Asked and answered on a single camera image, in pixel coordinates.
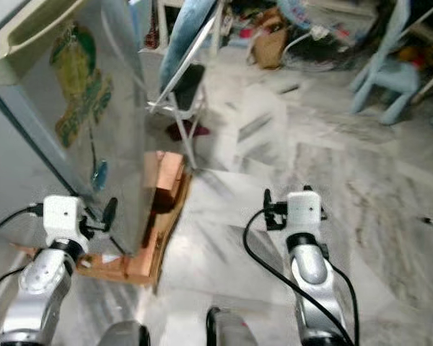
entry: brown bag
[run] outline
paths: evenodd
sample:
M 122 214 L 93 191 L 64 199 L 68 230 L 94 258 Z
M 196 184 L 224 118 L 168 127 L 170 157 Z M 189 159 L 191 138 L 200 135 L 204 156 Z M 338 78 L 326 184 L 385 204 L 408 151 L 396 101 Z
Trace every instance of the brown bag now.
M 277 7 L 263 13 L 255 22 L 253 55 L 261 68 L 278 68 L 287 41 L 287 24 Z

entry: refrigerator door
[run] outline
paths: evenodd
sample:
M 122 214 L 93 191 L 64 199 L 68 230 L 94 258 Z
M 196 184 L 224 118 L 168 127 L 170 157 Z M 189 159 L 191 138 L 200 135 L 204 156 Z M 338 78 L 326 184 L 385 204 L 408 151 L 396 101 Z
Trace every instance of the refrigerator door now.
M 98 219 L 118 199 L 114 242 L 97 237 L 94 252 L 114 243 L 136 253 L 157 177 L 130 19 L 125 1 L 33 0 L 0 30 L 0 98 L 12 120 Z

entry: blue plastic chair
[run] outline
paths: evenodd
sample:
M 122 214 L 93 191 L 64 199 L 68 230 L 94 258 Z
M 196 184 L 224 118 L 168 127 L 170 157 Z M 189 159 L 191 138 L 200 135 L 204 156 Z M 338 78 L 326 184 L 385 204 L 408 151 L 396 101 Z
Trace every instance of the blue plastic chair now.
M 380 123 L 392 125 L 419 89 L 419 72 L 415 66 L 387 57 L 398 42 L 410 14 L 411 0 L 397 0 L 378 51 L 351 84 L 351 90 L 355 92 L 352 113 L 363 109 L 373 85 L 385 87 L 400 95 L 380 118 Z

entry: dark red item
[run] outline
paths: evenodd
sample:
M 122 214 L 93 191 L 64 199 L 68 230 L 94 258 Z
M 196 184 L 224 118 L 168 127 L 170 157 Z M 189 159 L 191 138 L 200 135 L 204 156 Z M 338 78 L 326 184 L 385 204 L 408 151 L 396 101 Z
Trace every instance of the dark red item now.
M 191 128 L 193 127 L 193 123 L 189 120 L 184 120 L 183 125 L 185 127 L 186 134 L 189 135 Z M 168 126 L 166 131 L 167 131 L 168 135 L 170 136 L 170 138 L 172 139 L 172 141 L 174 141 L 174 142 L 181 141 L 182 138 L 181 138 L 180 131 L 178 130 L 177 123 L 174 123 L 174 124 Z M 196 127 L 196 130 L 194 131 L 193 137 L 204 136 L 204 135 L 209 135 L 209 134 L 210 134 L 210 130 L 208 128 L 205 128 L 204 126 L 197 124 L 197 127 Z

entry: sticker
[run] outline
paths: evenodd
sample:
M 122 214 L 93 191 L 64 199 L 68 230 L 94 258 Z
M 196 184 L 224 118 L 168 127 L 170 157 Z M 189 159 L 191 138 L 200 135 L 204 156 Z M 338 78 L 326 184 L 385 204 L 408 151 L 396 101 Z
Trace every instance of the sticker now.
M 96 67 L 96 45 L 91 32 L 72 22 L 58 37 L 51 51 L 53 67 L 68 107 L 55 125 L 65 148 L 71 146 L 89 117 L 98 124 L 113 92 L 110 76 Z

